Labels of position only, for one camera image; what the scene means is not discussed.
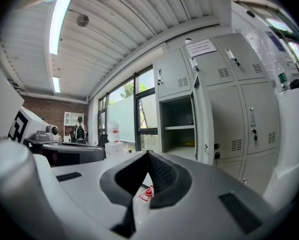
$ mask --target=red object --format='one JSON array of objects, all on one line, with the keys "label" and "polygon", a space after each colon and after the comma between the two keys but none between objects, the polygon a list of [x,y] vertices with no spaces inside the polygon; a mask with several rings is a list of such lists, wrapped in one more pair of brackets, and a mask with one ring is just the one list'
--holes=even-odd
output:
[{"label": "red object", "polygon": [[144,201],[148,201],[153,197],[153,192],[150,188],[146,189],[146,191],[143,194],[139,195],[139,198],[143,199]]}]

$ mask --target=black rectangular slot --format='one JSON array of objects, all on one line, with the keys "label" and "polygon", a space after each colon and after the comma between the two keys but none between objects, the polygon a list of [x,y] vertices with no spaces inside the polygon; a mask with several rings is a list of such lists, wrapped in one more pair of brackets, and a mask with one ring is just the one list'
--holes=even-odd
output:
[{"label": "black rectangular slot", "polygon": [[71,173],[68,173],[68,174],[63,174],[63,175],[56,176],[56,178],[59,182],[64,182],[64,181],[68,181],[68,180],[71,180],[71,179],[75,179],[75,178],[80,177],[80,176],[82,176],[82,175],[78,171],[76,171],[76,172],[71,172]]},{"label": "black rectangular slot", "polygon": [[218,196],[227,211],[234,218],[245,234],[248,234],[260,225],[261,221],[248,209],[233,193]]}]

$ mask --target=paper sign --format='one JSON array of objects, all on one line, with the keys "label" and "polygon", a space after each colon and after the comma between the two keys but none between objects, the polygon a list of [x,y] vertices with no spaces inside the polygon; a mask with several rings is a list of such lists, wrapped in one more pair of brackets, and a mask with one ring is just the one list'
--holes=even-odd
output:
[{"label": "paper sign", "polygon": [[209,39],[186,45],[186,48],[191,58],[216,51],[216,48]]}]

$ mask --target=locker shelf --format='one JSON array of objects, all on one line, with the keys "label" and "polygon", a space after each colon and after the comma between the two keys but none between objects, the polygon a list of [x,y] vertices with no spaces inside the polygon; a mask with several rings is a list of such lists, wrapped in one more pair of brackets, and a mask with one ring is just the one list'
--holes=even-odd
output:
[{"label": "locker shelf", "polygon": [[165,153],[196,162],[194,146],[173,146]]},{"label": "locker shelf", "polygon": [[194,129],[194,125],[181,125],[181,126],[168,126],[165,127],[165,130],[182,130],[182,129]]}]

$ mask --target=ventilation slot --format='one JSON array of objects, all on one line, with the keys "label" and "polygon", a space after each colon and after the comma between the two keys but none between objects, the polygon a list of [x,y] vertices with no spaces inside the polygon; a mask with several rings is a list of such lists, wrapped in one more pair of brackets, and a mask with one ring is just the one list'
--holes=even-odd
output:
[{"label": "ventilation slot", "polygon": [[268,134],[268,144],[275,142],[275,132],[271,132]]},{"label": "ventilation slot", "polygon": [[230,76],[230,73],[227,68],[218,69],[218,74],[221,78],[226,78]]},{"label": "ventilation slot", "polygon": [[262,73],[262,69],[259,64],[253,65],[253,69],[255,70],[255,73]]},{"label": "ventilation slot", "polygon": [[188,86],[189,85],[189,81],[186,77],[178,79],[177,82],[178,82],[178,87],[183,87],[183,86]]},{"label": "ventilation slot", "polygon": [[238,139],[238,140],[232,140],[231,142],[231,150],[232,151],[238,151],[242,149],[242,140]]}]

